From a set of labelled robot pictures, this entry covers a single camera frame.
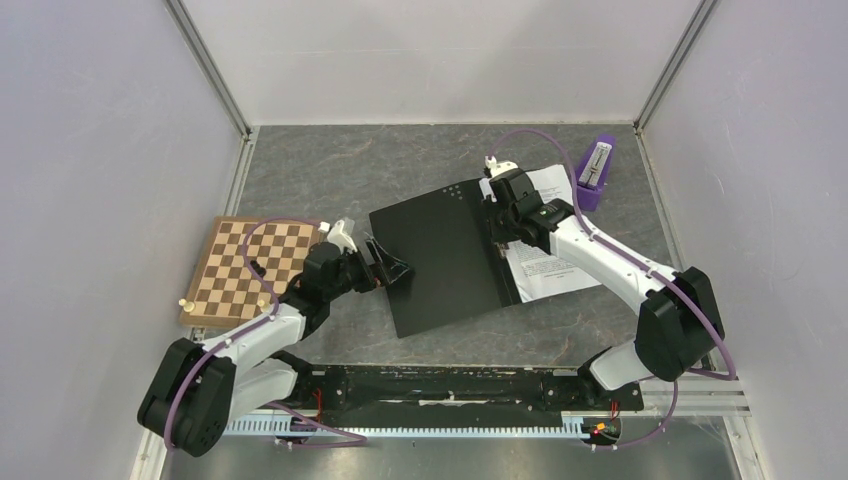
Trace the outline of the printed paper sheet top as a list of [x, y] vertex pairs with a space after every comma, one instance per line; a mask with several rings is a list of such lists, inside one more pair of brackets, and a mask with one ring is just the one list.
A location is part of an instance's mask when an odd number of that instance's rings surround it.
[[[528, 176], [544, 202], [554, 198], [571, 200], [571, 186], [562, 164], [530, 171]], [[599, 281], [572, 263], [521, 241], [503, 245], [502, 252], [521, 303], [600, 285]]]

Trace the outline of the teal folder black inside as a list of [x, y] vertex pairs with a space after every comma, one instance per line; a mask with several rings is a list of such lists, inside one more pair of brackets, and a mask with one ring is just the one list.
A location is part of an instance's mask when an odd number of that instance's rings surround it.
[[399, 338], [522, 303], [491, 240], [477, 180], [375, 210], [369, 220], [378, 243], [410, 267], [387, 287]]

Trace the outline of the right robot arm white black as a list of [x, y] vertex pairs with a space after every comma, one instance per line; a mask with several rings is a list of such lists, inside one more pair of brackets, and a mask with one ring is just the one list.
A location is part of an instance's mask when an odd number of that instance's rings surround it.
[[638, 316], [634, 339], [580, 367], [577, 392], [585, 405], [602, 408], [629, 383], [650, 377], [673, 382], [710, 351], [728, 353], [715, 294], [703, 271], [676, 271], [638, 255], [604, 235], [570, 201], [544, 201], [529, 174], [512, 162], [484, 172], [494, 241], [520, 241], [579, 268]]

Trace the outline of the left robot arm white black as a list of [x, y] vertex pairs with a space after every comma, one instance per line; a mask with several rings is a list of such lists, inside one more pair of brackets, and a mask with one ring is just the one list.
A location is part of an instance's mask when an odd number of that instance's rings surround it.
[[277, 400], [291, 408], [307, 405], [312, 379], [278, 352], [314, 333], [338, 297], [387, 287], [413, 270], [375, 240], [366, 246], [370, 260], [356, 249], [320, 242], [285, 292], [271, 296], [268, 311], [206, 342], [171, 343], [141, 401], [138, 424], [167, 447], [199, 457], [231, 421], [259, 407]]

